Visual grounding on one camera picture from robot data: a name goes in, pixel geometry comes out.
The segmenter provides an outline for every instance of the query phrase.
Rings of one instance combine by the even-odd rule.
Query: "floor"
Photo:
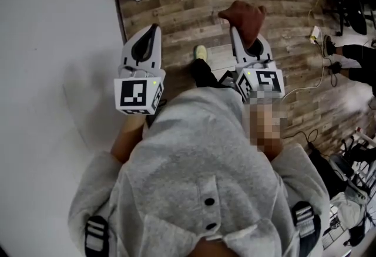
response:
[[[208,48],[209,65],[218,78],[227,69],[234,68],[236,61],[231,50],[229,24],[217,16],[218,11],[228,8],[233,1],[119,0],[128,39],[151,23],[158,23],[162,29],[162,63],[167,72],[164,98],[171,99],[194,87],[187,65],[192,60],[195,45],[204,44]],[[319,26],[323,34],[335,35],[338,22],[321,11],[321,6],[329,4],[330,0],[319,0],[316,8],[317,0],[243,1],[267,8],[261,34],[271,45],[273,58],[283,71],[286,93],[300,87],[316,86],[322,72],[321,56],[318,46],[312,45],[308,36],[313,25]],[[308,19],[308,12],[313,8]],[[348,29],[335,41],[341,45],[364,44],[373,36],[372,33],[370,28],[367,38]],[[368,86],[342,76],[338,76],[337,86],[332,87],[331,76],[325,70],[320,87],[296,91],[285,99],[287,122],[282,136],[298,131],[308,134],[318,129],[314,144],[324,154],[333,153],[339,149],[341,139],[351,135],[357,126],[369,133],[374,132],[374,112],[367,109],[368,96]],[[291,141],[306,145],[302,134],[285,140],[286,143]]]

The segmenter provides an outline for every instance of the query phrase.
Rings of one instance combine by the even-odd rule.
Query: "sneaker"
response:
[[[193,59],[203,59],[207,63],[207,50],[203,45],[197,45],[193,49]]]
[[[335,53],[334,43],[331,41],[331,37],[329,35],[325,35],[324,36],[324,56],[329,57],[333,53]]]
[[[342,65],[340,62],[335,62],[327,68],[330,69],[331,72],[335,75],[336,73],[339,73],[341,71]]]

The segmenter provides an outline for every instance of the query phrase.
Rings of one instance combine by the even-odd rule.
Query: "power strip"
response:
[[[318,41],[318,36],[319,35],[320,35],[320,29],[317,26],[314,26],[313,30],[311,32],[310,42],[312,44],[315,44]]]

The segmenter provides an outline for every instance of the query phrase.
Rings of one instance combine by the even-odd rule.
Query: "white wall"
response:
[[[74,257],[68,209],[122,115],[114,0],[0,0],[0,245],[9,257]]]

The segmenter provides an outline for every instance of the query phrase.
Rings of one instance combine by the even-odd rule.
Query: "gray hoodie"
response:
[[[200,238],[223,241],[239,256],[298,256],[290,209],[309,202],[321,218],[321,256],[329,197],[300,145],[271,163],[250,145],[244,106],[232,89],[184,92],[161,112],[126,164],[96,156],[69,212],[84,254],[85,225],[103,215],[110,256],[187,256]]]

